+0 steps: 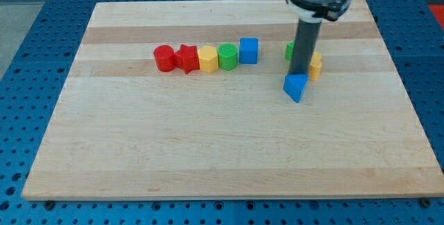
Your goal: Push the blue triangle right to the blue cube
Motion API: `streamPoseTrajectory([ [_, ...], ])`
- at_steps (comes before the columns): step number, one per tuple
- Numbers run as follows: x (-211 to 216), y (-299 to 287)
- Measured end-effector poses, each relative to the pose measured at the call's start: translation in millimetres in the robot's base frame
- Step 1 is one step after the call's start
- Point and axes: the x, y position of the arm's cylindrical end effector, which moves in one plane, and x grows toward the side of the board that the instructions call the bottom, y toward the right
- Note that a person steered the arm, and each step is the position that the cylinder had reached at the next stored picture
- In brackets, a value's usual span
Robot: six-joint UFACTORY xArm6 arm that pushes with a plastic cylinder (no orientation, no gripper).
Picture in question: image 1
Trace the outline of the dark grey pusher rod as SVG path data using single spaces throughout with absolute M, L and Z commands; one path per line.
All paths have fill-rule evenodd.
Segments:
M 306 74 L 316 46 L 321 22 L 310 23 L 299 19 L 288 74 Z

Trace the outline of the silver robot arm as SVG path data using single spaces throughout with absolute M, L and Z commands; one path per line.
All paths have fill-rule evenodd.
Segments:
M 316 47 L 322 21 L 337 21 L 352 0 L 286 0 L 298 17 L 289 74 L 306 74 Z

